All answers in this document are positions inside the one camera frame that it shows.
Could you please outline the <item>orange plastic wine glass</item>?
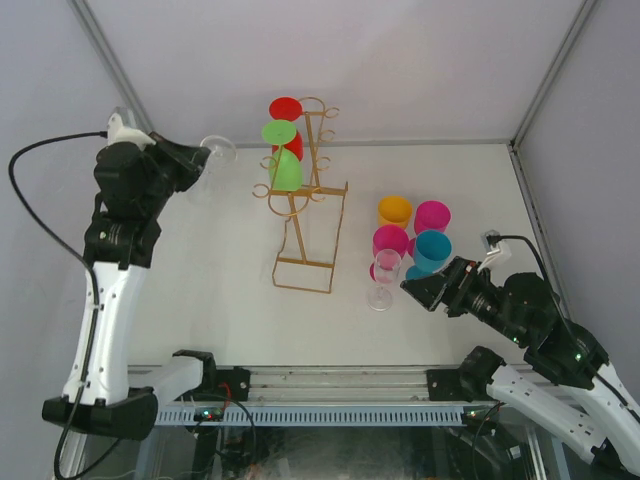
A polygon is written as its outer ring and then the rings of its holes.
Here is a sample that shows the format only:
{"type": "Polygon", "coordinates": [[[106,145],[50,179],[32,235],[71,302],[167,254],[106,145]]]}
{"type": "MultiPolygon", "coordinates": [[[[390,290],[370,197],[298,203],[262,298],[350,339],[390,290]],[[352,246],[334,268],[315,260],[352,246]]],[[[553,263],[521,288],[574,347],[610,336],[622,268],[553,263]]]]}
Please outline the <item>orange plastic wine glass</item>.
{"type": "Polygon", "coordinates": [[[387,196],[378,203],[378,225],[406,229],[413,214],[411,203],[402,196],[387,196]]]}

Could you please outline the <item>cyan plastic wine glass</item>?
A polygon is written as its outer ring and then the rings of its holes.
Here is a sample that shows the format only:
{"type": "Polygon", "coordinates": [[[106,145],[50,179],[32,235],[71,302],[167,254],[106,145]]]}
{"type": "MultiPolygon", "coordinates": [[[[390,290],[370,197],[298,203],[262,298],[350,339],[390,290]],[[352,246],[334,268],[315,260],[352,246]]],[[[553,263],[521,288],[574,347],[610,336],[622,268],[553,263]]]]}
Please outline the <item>cyan plastic wine glass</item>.
{"type": "Polygon", "coordinates": [[[406,280],[414,280],[440,271],[453,251],[449,237],[437,230],[424,230],[409,243],[409,253],[414,260],[406,274],[406,280]]]}

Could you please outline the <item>clear wine glass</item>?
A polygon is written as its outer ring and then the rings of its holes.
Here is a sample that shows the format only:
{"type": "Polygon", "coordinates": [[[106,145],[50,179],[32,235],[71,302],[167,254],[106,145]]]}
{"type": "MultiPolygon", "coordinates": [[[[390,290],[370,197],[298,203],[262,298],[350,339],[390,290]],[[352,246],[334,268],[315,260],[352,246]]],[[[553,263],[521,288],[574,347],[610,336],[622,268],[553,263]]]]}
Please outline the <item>clear wine glass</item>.
{"type": "Polygon", "coordinates": [[[383,312],[393,304],[392,292],[389,286],[397,279],[402,258],[393,249],[383,249],[378,252],[373,262],[373,279],[375,285],[367,292],[367,304],[374,311],[383,312]]]}
{"type": "Polygon", "coordinates": [[[199,179],[187,192],[189,201],[198,206],[213,200],[221,183],[219,177],[238,157],[235,144],[223,136],[209,135],[202,139],[200,146],[209,150],[209,156],[199,179]]]}

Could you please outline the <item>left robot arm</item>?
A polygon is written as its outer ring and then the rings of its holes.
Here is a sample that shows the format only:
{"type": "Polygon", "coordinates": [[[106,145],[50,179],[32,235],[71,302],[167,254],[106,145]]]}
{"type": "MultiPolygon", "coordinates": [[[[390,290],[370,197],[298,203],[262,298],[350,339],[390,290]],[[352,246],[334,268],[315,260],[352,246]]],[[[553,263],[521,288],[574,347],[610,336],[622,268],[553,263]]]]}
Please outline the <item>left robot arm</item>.
{"type": "Polygon", "coordinates": [[[71,431],[119,440],[145,439],[160,407],[189,392],[206,400],[219,387],[209,352],[179,350],[131,386],[128,345],[137,300],[169,198],[204,172],[208,148],[179,145],[157,133],[112,141],[96,157],[99,186],[82,255],[87,303],[79,343],[62,394],[44,402],[45,421],[71,431]]]}

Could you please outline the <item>green plastic wine glass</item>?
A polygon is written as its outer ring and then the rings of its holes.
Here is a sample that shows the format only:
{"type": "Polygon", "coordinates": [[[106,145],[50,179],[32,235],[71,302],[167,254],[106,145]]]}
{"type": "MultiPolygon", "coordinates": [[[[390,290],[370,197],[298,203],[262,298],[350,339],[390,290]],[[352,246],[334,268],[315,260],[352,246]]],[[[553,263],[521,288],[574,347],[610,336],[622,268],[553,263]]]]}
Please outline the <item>green plastic wine glass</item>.
{"type": "Polygon", "coordinates": [[[267,167],[271,187],[285,192],[298,190],[303,183],[303,173],[298,156],[288,147],[297,138],[296,126],[288,120],[272,120],[263,127],[261,135],[276,148],[267,167]]]}

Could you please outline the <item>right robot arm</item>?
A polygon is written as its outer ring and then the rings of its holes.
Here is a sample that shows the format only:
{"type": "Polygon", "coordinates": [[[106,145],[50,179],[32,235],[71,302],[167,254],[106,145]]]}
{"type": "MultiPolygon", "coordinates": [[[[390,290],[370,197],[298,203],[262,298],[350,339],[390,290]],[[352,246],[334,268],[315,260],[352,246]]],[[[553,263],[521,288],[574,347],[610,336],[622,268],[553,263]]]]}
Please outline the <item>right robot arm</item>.
{"type": "Polygon", "coordinates": [[[491,272],[507,260],[490,254],[475,262],[454,258],[439,272],[406,279],[402,289],[422,307],[444,305],[450,318],[471,315],[512,341],[525,362],[576,402],[570,407],[525,380],[493,350],[477,346],[457,369],[468,400],[491,398],[515,408],[580,458],[621,477],[639,475],[639,405],[622,384],[609,355],[582,326],[564,317],[548,282],[533,272],[491,272]]]}

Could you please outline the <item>magenta wine glass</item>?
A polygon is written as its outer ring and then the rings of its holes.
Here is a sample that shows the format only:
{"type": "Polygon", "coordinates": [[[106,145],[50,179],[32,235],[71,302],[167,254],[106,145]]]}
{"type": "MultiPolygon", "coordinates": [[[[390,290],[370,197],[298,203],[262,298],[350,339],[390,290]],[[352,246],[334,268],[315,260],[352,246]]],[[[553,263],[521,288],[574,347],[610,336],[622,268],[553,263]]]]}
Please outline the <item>magenta wine glass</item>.
{"type": "Polygon", "coordinates": [[[451,217],[452,214],[449,207],[442,202],[429,200],[421,203],[417,207],[414,217],[415,237],[409,241],[408,254],[413,256],[415,242],[419,234],[427,230],[444,233],[451,221],[451,217]]]}
{"type": "MultiPolygon", "coordinates": [[[[372,238],[372,246],[373,246],[373,255],[374,259],[378,252],[383,249],[393,249],[396,250],[402,260],[407,252],[409,245],[409,237],[407,233],[398,226],[395,225],[385,225],[379,227],[373,235],[372,238]]],[[[370,274],[373,278],[373,263],[370,267],[370,274]]]]}

